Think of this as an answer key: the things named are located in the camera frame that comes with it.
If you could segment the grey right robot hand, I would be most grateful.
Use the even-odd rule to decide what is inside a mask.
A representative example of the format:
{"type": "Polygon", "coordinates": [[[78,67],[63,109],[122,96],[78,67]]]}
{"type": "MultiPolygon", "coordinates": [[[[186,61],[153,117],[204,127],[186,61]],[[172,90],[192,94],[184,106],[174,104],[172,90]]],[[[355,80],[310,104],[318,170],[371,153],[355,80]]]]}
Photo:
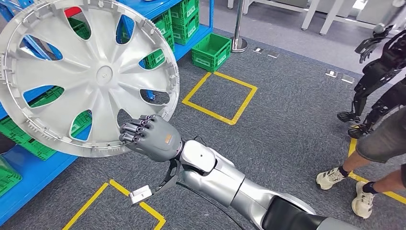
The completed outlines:
{"type": "Polygon", "coordinates": [[[182,150],[179,132],[159,115],[141,115],[120,126],[119,140],[156,162],[176,158],[182,150]]]}

